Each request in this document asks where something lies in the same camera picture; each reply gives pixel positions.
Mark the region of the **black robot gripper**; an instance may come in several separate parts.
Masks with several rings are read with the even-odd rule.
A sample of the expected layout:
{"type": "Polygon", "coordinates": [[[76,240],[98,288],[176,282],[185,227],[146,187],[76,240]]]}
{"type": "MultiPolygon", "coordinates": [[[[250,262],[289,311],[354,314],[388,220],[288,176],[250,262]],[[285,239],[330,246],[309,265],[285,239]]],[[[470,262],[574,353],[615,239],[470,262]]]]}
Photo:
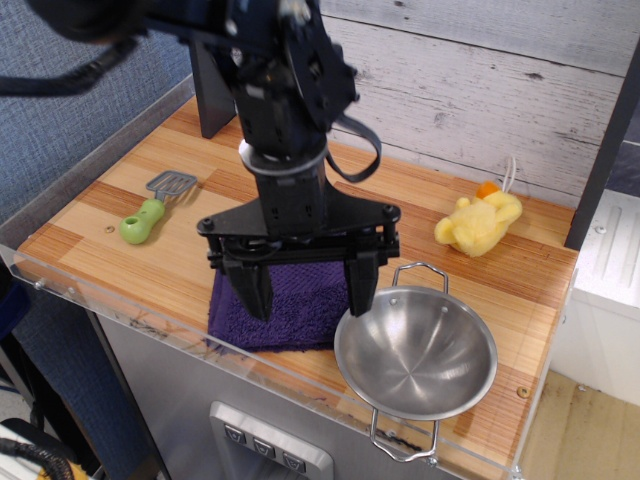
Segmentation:
{"type": "Polygon", "coordinates": [[[327,149],[291,162],[256,149],[239,153],[258,197],[203,218],[197,231],[245,310],[270,319],[273,290],[262,265],[344,261],[350,313],[368,312],[379,268],[400,255],[400,209],[337,190],[326,176],[327,149]]]}

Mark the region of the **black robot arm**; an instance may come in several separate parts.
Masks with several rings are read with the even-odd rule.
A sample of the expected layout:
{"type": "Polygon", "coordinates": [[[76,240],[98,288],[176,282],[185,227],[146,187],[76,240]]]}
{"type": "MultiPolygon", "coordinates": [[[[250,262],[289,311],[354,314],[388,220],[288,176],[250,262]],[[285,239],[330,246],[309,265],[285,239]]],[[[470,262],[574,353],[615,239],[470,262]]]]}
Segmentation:
{"type": "Polygon", "coordinates": [[[258,196],[203,218],[211,266],[245,309],[267,320],[273,265],[340,261],[349,308],[372,305],[378,270],[399,253],[397,206],[338,191],[327,135],[341,126],[374,148],[378,136],[346,111],[357,98],[356,70],[327,34],[315,1],[35,1],[33,11],[73,41],[107,43],[104,73],[147,29],[201,42],[235,104],[239,154],[258,196]]]}

